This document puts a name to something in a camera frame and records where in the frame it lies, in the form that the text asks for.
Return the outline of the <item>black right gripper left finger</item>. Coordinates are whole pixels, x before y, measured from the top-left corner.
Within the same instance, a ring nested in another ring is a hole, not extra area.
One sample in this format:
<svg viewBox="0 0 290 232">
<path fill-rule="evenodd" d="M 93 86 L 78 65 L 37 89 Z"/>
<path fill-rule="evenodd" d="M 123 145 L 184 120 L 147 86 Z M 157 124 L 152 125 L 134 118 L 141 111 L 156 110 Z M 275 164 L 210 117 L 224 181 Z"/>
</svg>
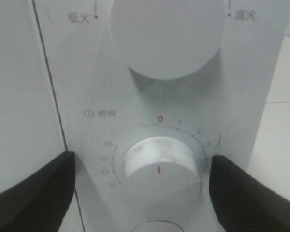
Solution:
<svg viewBox="0 0 290 232">
<path fill-rule="evenodd" d="M 74 153 L 66 151 L 0 193 L 0 232 L 57 232 L 74 193 Z"/>
</svg>

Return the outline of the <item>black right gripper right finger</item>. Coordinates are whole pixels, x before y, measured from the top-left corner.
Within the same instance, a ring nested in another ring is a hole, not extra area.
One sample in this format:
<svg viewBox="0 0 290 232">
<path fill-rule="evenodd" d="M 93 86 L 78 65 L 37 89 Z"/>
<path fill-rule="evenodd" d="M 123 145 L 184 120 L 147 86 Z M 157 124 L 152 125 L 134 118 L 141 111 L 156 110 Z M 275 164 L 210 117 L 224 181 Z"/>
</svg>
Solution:
<svg viewBox="0 0 290 232">
<path fill-rule="evenodd" d="M 212 158 L 209 195 L 227 232 L 290 232 L 290 201 L 223 155 Z"/>
</svg>

